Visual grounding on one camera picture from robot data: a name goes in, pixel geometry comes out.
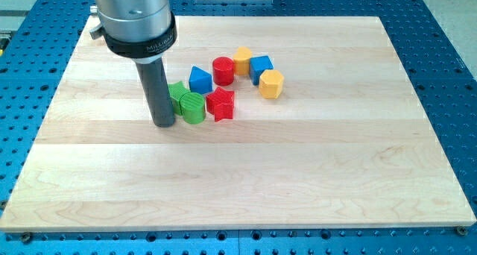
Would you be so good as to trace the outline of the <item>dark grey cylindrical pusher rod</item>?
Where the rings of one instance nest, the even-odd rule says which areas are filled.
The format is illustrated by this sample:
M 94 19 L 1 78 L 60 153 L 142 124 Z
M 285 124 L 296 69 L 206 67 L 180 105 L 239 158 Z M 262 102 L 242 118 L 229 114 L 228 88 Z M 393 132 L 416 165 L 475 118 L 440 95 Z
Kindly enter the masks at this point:
M 136 68 L 153 123 L 160 128 L 171 127 L 175 123 L 174 108 L 162 59 L 147 64 L 136 63 Z

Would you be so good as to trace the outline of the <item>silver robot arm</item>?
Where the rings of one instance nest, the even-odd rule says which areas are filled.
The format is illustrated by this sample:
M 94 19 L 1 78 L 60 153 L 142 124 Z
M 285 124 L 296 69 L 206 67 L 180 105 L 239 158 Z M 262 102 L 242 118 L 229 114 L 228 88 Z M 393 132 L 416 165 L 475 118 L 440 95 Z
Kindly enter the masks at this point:
M 169 0 L 95 0 L 95 5 L 100 23 L 90 30 L 91 38 L 104 38 L 111 52 L 136 64 L 154 124 L 172 126 L 175 117 L 162 61 L 177 38 Z

